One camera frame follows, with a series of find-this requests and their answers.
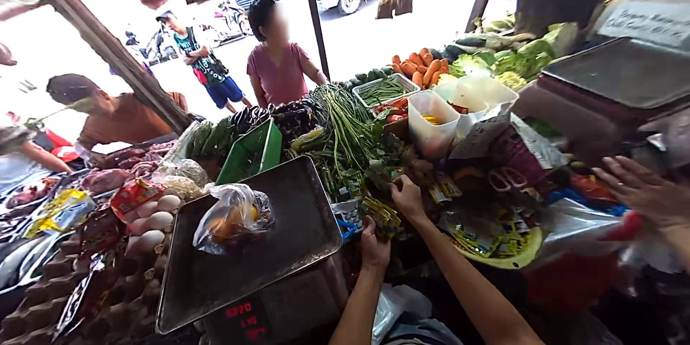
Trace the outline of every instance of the brown shirt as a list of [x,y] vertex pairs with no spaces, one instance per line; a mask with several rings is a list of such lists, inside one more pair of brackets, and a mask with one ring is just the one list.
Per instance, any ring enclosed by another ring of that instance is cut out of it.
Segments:
[[[181,94],[168,93],[180,105]],[[172,128],[156,112],[143,104],[134,93],[117,97],[119,105],[112,115],[89,115],[86,118],[79,141],[82,146],[92,148],[97,144],[123,141],[129,144],[142,143],[172,132]]]

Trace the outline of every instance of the truck wheel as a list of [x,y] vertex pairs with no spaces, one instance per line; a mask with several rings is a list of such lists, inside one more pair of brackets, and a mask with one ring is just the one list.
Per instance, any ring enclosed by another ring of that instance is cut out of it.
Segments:
[[350,15],[357,12],[362,0],[340,0],[338,3],[338,11],[343,15]]

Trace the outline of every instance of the digital scale display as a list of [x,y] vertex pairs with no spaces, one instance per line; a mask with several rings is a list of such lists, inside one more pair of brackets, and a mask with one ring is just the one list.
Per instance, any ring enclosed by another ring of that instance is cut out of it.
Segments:
[[271,335],[271,323],[261,298],[249,297],[229,305],[225,317],[233,332],[243,332],[247,343],[256,344]]

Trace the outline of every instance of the hand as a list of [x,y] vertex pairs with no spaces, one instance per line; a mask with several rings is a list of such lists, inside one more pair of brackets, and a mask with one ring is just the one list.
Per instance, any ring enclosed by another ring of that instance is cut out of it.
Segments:
[[[397,189],[397,185],[400,184],[402,184],[402,190]],[[395,184],[389,183],[388,186],[391,189],[391,197],[393,202],[395,202],[395,208],[405,218],[413,224],[417,221],[428,220],[422,205],[422,191],[407,175],[401,175],[400,178],[395,180]]]
[[652,221],[662,232],[690,227],[690,188],[669,182],[624,156],[604,158],[611,174],[594,173],[625,206]]
[[368,267],[385,272],[388,262],[391,261],[391,241],[388,240],[385,244],[378,241],[375,228],[374,219],[369,216],[364,217],[362,241],[359,243],[362,249],[362,268]]

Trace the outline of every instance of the white plastic basket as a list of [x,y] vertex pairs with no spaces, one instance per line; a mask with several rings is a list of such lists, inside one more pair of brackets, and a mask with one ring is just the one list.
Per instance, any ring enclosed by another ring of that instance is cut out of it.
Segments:
[[410,94],[416,93],[419,90],[421,90],[421,88],[419,86],[417,86],[417,84],[413,83],[412,81],[410,81],[409,79],[407,79],[404,75],[402,75],[400,73],[394,73],[391,76],[388,76],[387,79],[393,83],[396,83],[396,84],[402,86],[402,89],[405,91],[405,93],[401,94],[398,97],[394,97],[394,98],[390,98],[390,99],[385,100],[385,101],[381,101],[380,104],[377,103],[374,105],[367,105],[367,103],[364,102],[364,99],[362,99],[362,97],[360,97],[359,94],[364,92],[365,90],[375,88],[377,85],[379,85],[379,83],[381,83],[381,81],[383,81],[383,79],[373,80],[371,82],[365,83],[364,85],[355,86],[354,88],[352,88],[352,92],[355,94],[355,96],[357,96],[357,99],[359,100],[359,102],[362,103],[362,105],[371,109],[371,108],[376,108],[379,105],[383,105],[386,102],[395,101],[401,97],[409,96]]

